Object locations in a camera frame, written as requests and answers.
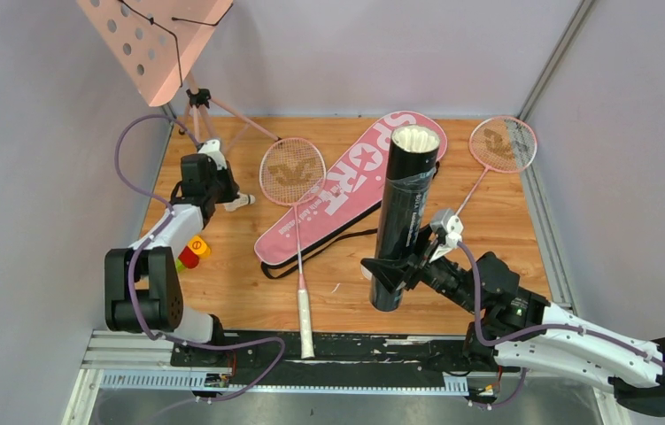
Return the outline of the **white shuttlecock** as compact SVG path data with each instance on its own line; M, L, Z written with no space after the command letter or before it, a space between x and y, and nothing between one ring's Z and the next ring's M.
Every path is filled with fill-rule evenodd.
M227 212L234 212L239 208L253 205L256 202L256 197L250 194L238 193L238 197L229 203L224 203L223 207Z

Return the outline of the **black shuttlecock tube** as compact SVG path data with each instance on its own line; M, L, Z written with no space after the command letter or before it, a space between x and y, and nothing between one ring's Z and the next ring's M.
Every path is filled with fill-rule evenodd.
M440 136L421 125L391 133L375 255L361 261L364 267L398 262L413 252L440 146Z

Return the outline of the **pink racket cover bag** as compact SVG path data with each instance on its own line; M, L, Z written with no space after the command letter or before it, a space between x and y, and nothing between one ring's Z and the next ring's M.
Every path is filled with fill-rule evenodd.
M298 208L304 260L320 255L335 242L376 233L374 228L358 232L349 228L381 208L390 135L404 125L434 131L441 140L437 158L445 155L446 133L431 118L419 112L397 111L376 120L329 166L321 192ZM281 279L298 270L292 210L259 237L254 252L261 272L268 279Z

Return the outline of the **pink badminton racket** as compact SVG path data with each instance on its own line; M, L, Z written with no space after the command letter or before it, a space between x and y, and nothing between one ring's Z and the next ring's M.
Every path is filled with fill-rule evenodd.
M285 138L272 144L259 167L259 186L272 203L288 206L293 224L298 262L298 316L301 358L314 357L311 302L304 273L301 247L300 206L322 189L327 168L319 149L303 138Z
M515 117L495 116L477 125L469 137L468 149L483 166L483 171L456 214L460 215L487 173L518 174L524 171L535 159L537 147L534 130Z

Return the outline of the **translucent tube lid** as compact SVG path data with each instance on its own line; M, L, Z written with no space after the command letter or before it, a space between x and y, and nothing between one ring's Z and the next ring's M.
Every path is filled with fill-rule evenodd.
M364 265L361 266L361 273L362 273L362 275L365 279L367 279L367 280L372 279L371 272Z

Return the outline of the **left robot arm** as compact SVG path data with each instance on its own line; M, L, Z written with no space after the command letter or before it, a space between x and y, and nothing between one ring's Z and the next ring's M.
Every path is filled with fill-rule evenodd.
M178 256L202 232L215 206L235 195L232 175L204 153L181 160L176 184L163 217L146 236L127 248L112 249L104 258L104 312L111 331L140 334L144 321L193 352L207 366L219 365L228 354L217 318L187 307L176 267Z

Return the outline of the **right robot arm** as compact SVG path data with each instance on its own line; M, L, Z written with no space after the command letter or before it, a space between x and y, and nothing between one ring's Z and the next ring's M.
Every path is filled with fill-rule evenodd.
M517 367L584 383L622 407L665 417L665 337L639 340L576 316L521 287L493 252L476 258L444 231L422 231L404 259L361 261L388 291L423 283L475 317L462 345L473 369Z

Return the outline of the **colourful toy blocks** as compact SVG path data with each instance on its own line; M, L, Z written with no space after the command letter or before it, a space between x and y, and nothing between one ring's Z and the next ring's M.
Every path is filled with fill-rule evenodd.
M210 245L199 235L193 236L175 261L176 270L191 270L198 267L203 259L211 256Z

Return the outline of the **pink music stand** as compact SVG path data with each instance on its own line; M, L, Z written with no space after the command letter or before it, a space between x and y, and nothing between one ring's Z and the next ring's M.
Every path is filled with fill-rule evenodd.
M138 93L150 107L169 104L179 92L196 100L186 106L196 131L218 136L209 107L216 105L277 142L280 136L216 97L205 100L205 87L192 73L232 1L79 1Z

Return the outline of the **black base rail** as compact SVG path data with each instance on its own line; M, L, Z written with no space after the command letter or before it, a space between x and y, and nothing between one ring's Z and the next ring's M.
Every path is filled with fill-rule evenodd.
M231 384L312 389L435 389L452 377L498 376L488 360L470 359L461 336L321 333L302 359L297 331L227 331L224 351L176 346L170 364L225 372Z

